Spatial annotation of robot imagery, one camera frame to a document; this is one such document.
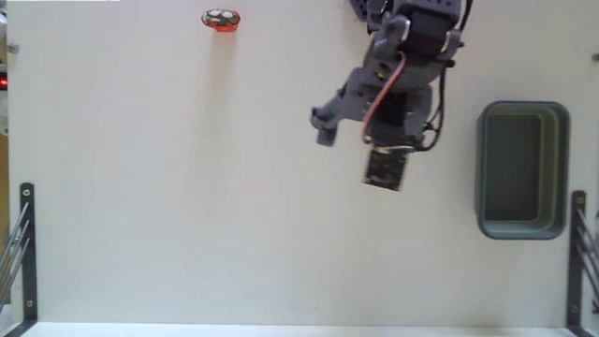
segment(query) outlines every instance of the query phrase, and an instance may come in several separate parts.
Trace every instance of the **gray robot arm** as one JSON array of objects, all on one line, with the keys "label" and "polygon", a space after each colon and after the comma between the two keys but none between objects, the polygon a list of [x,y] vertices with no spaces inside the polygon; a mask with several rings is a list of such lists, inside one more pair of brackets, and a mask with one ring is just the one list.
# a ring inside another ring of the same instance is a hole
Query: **gray robot arm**
[{"label": "gray robot arm", "polygon": [[[442,123],[444,106],[429,119],[431,82],[441,77],[445,85],[446,69],[453,66],[451,59],[462,46],[461,31],[472,0],[467,0],[460,28],[456,24],[461,0],[350,1],[374,31],[373,41],[362,66],[351,72],[327,104],[313,109],[311,123],[318,130],[317,142],[332,146],[342,119],[362,121],[370,109],[373,116],[364,131],[373,148],[364,182],[398,190],[407,155],[431,148],[424,143],[426,131],[435,131],[433,142],[438,138],[440,125],[432,126],[432,119]],[[389,83],[401,65],[401,75]],[[378,97],[385,87],[388,92]],[[377,98],[380,105],[371,109]]]}]

